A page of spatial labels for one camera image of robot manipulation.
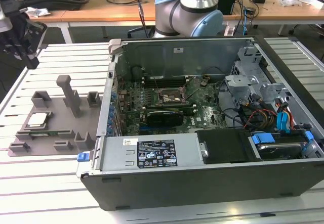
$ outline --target gray carpet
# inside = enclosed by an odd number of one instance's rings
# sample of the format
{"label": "gray carpet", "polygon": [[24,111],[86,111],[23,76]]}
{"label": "gray carpet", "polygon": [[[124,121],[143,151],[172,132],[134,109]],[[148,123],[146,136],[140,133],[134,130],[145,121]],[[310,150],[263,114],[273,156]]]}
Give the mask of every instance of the gray carpet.
{"label": "gray carpet", "polygon": [[[127,38],[127,31],[134,27],[107,27],[108,38],[102,37],[101,27],[75,27],[71,28],[76,43],[83,42],[107,42],[112,38]],[[278,25],[260,25],[257,29],[251,28],[249,35],[261,35],[263,37],[278,37]],[[314,55],[321,58],[324,54],[324,39],[309,26],[301,25],[295,30],[295,37],[299,39]],[[133,38],[144,38],[144,31],[136,32]],[[44,43],[64,43],[63,36],[59,28],[49,28]],[[3,85],[0,85],[0,101],[5,97],[6,91],[13,85],[20,72],[23,64],[19,60],[13,59],[11,56],[0,54],[0,79]]]}

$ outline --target blue latch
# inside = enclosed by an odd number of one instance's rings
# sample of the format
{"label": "blue latch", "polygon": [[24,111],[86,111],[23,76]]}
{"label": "blue latch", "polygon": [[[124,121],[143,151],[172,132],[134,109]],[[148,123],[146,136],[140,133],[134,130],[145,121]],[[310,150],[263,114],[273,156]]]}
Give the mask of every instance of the blue latch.
{"label": "blue latch", "polygon": [[277,128],[278,130],[284,130],[289,133],[290,130],[287,129],[288,114],[286,112],[279,112],[277,115]]}
{"label": "blue latch", "polygon": [[254,144],[275,143],[271,133],[257,133],[252,136]]}
{"label": "blue latch", "polygon": [[76,160],[78,162],[89,162],[90,161],[90,153],[79,153],[77,155]]}
{"label": "blue latch", "polygon": [[259,140],[259,138],[257,136],[252,136],[252,140],[253,140],[255,145],[260,143],[260,140]]}
{"label": "blue latch", "polygon": [[314,139],[314,136],[313,136],[312,132],[310,132],[310,131],[306,131],[305,136],[308,139],[308,142],[310,142],[312,139]]}

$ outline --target power supply label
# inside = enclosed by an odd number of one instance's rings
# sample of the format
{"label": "power supply label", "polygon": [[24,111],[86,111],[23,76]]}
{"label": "power supply label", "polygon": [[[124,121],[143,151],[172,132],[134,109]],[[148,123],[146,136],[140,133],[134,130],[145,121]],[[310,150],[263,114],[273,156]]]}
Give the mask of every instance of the power supply label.
{"label": "power supply label", "polygon": [[138,142],[137,166],[139,168],[178,166],[174,140]]}

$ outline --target black power cable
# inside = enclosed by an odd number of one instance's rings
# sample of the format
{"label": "black power cable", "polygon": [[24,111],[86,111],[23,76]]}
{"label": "black power cable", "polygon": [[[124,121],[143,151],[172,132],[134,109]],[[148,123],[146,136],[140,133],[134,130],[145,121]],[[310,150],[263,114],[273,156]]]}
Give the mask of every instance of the black power cable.
{"label": "black power cable", "polygon": [[257,9],[256,9],[256,12],[255,12],[255,14],[253,14],[253,15],[245,14],[245,13],[244,13],[244,11],[245,11],[245,6],[243,5],[243,0],[236,0],[235,3],[239,4],[239,7],[240,7],[241,17],[240,17],[240,19],[239,19],[239,21],[238,21],[238,23],[237,23],[237,26],[236,26],[236,28],[235,28],[235,30],[234,30],[233,35],[235,35],[235,33],[236,33],[236,31],[237,31],[237,29],[238,29],[238,27],[239,27],[239,24],[240,24],[240,22],[242,21],[243,17],[246,17],[246,18],[251,19],[251,23],[250,23],[250,27],[249,27],[249,29],[250,29],[251,26],[252,26],[253,19],[256,18],[256,17],[259,15],[259,13],[260,13],[260,8],[259,8],[258,4],[256,4],[256,3],[255,3],[254,1],[252,1],[252,0],[247,0],[247,1],[251,2],[252,4],[254,4],[254,5],[256,6],[256,8],[257,8]]}
{"label": "black power cable", "polygon": [[131,2],[126,2],[126,3],[116,3],[116,2],[113,2],[111,0],[106,0],[106,1],[108,3],[112,3],[112,4],[115,4],[115,5],[125,5],[125,6],[127,6],[127,5],[129,5],[129,6],[137,5],[137,2],[138,2],[138,0],[133,0]]}
{"label": "black power cable", "polygon": [[146,25],[145,25],[144,11],[143,11],[140,0],[137,0],[137,5],[138,5],[138,14],[140,16],[140,19],[141,19],[141,22],[142,22],[142,25],[143,25],[143,28],[144,28],[145,35],[146,35],[147,38],[149,38],[148,32],[146,30]]}
{"label": "black power cable", "polygon": [[90,0],[83,0],[83,1],[75,1],[75,0],[31,0],[31,1],[25,1],[24,5],[26,7],[32,7],[35,4],[39,3],[66,3],[66,4],[87,4]]}

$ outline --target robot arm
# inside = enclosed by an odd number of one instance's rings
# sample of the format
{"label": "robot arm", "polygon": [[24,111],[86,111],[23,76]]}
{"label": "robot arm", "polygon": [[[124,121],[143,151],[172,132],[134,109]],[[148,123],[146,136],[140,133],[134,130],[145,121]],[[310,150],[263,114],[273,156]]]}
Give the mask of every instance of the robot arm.
{"label": "robot arm", "polygon": [[12,54],[28,69],[35,69],[39,64],[36,51],[47,26],[30,21],[25,11],[23,0],[0,2],[0,52]]}
{"label": "robot arm", "polygon": [[155,0],[154,37],[213,36],[222,28],[218,0]]}
{"label": "robot arm", "polygon": [[46,2],[86,4],[89,0],[0,0],[0,53],[12,54],[28,69],[35,69],[39,64],[36,51],[47,26],[30,21],[24,12],[27,7]]}

